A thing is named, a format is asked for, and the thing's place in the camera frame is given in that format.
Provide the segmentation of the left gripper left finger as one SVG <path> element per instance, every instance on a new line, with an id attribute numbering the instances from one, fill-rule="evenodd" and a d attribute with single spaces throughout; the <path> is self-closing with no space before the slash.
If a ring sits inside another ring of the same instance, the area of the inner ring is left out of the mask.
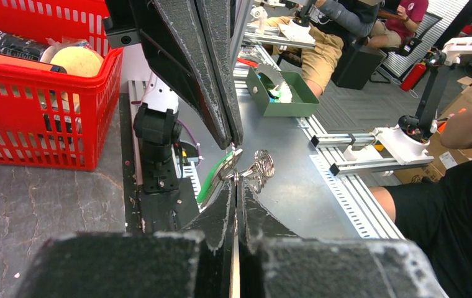
<path id="1" fill-rule="evenodd" d="M 177 232 L 70 233 L 39 249 L 17 297 L 228 297 L 236 187 Z"/>

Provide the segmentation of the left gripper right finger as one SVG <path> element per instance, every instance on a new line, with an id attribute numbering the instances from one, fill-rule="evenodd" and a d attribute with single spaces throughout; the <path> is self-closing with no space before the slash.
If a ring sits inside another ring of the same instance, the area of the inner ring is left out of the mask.
<path id="1" fill-rule="evenodd" d="M 238 184 L 242 297 L 445 297 L 421 249 L 397 239 L 302 238 Z"/>

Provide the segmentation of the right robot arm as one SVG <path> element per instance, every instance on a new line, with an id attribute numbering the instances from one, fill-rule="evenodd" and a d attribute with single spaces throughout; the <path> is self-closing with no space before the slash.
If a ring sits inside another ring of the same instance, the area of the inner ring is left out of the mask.
<path id="1" fill-rule="evenodd" d="M 230 1 L 108 1 L 102 22 L 112 48 L 139 44 L 152 71 L 134 117 L 143 190 L 179 187 L 174 151 L 178 102 L 199 115 L 221 149 L 243 141 L 231 60 Z"/>

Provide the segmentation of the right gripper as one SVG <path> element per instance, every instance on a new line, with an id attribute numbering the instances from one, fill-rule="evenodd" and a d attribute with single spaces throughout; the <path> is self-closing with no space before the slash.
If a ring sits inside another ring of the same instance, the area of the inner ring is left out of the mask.
<path id="1" fill-rule="evenodd" d="M 243 142 L 229 1 L 105 0 L 111 48 L 141 44 L 149 67 L 199 114 L 221 149 Z"/>

